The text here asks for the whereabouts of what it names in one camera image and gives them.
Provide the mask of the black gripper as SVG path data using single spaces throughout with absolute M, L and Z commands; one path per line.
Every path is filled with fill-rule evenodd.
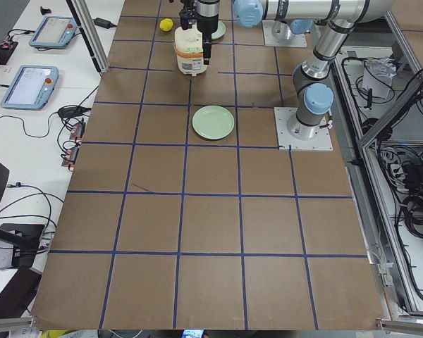
M 183 5 L 179 12 L 180 26 L 183 30 L 192 27 L 191 20 L 196 20 L 200 32 L 216 32 L 219 22 L 219 0 L 181 0 Z M 212 54 L 211 34 L 202 34 L 202 48 L 204 64 L 209 65 Z

